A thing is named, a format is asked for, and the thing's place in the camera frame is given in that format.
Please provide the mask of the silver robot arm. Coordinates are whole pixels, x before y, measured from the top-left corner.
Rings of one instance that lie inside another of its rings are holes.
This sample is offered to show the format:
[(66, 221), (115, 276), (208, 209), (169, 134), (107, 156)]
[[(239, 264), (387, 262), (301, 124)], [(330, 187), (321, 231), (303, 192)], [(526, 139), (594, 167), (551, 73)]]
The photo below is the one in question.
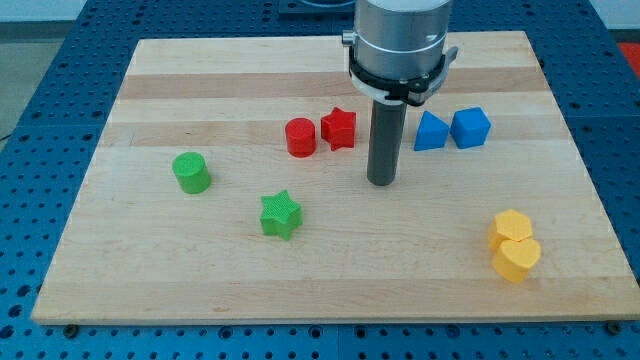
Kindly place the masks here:
[(422, 77), (440, 63), (452, 6), (452, 0), (356, 0), (353, 28), (342, 42), (376, 77)]

